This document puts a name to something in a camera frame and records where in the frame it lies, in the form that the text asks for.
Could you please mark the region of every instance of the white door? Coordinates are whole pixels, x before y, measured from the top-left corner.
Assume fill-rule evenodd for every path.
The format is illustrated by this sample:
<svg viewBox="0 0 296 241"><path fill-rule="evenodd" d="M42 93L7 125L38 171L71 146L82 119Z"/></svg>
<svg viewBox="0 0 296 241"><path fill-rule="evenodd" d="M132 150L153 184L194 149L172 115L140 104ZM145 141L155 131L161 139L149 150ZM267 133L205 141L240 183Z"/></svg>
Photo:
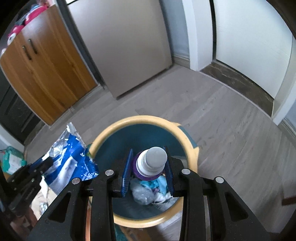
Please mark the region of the white door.
<svg viewBox="0 0 296 241"><path fill-rule="evenodd" d="M266 0L214 0L216 59L275 98L290 59L292 33Z"/></svg>

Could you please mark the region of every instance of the red object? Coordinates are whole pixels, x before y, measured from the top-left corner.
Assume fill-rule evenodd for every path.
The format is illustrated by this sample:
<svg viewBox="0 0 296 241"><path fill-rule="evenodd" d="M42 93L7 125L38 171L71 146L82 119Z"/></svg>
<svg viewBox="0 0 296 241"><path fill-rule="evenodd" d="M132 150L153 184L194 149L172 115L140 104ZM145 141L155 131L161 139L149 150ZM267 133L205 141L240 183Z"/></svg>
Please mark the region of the red object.
<svg viewBox="0 0 296 241"><path fill-rule="evenodd" d="M31 22L34 18L36 18L40 13L44 12L47 9L46 5L35 8L32 12L28 13L25 20L25 25Z"/></svg>
<svg viewBox="0 0 296 241"><path fill-rule="evenodd" d="M23 28L24 28L24 25L15 25L11 30L11 32L9 33L8 37L10 37L13 33L18 35Z"/></svg>

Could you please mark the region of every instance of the silver screw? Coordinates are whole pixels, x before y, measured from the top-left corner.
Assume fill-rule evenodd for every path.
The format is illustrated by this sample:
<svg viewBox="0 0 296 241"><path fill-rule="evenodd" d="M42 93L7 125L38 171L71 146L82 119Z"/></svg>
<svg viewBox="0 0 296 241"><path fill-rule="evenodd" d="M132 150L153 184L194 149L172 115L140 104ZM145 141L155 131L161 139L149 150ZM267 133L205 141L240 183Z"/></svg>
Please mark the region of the silver screw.
<svg viewBox="0 0 296 241"><path fill-rule="evenodd" d="M78 184L78 183L80 183L80 179L79 178L73 178L72 179L72 183L75 185L75 184Z"/></svg>
<svg viewBox="0 0 296 241"><path fill-rule="evenodd" d="M184 168L184 169L182 169L182 173L185 175L188 175L188 174L190 174L190 170L187 168Z"/></svg>
<svg viewBox="0 0 296 241"><path fill-rule="evenodd" d="M113 171L113 170L107 170L107 171L105 171L105 174L106 174L107 176L111 176L111 175L114 174L114 171Z"/></svg>
<svg viewBox="0 0 296 241"><path fill-rule="evenodd" d="M223 183L224 182L224 179L222 177L216 177L216 182L218 183Z"/></svg>

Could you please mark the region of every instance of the black door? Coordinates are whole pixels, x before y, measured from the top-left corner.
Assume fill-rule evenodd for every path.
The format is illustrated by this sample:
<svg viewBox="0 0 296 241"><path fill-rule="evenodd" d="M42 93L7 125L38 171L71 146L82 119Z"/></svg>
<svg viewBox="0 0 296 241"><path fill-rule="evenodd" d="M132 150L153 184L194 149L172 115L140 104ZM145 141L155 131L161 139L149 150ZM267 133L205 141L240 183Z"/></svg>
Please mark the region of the black door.
<svg viewBox="0 0 296 241"><path fill-rule="evenodd" d="M23 144L39 121L0 70L0 124Z"/></svg>

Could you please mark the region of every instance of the brown marble threshold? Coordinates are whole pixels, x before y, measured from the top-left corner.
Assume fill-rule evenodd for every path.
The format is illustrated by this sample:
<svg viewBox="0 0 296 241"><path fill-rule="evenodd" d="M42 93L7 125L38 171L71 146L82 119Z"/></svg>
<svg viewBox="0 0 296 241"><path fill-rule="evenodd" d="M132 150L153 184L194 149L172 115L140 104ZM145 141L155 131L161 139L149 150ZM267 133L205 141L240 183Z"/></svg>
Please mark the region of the brown marble threshold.
<svg viewBox="0 0 296 241"><path fill-rule="evenodd" d="M218 61L212 62L201 72L235 89L271 116L274 99L242 73Z"/></svg>

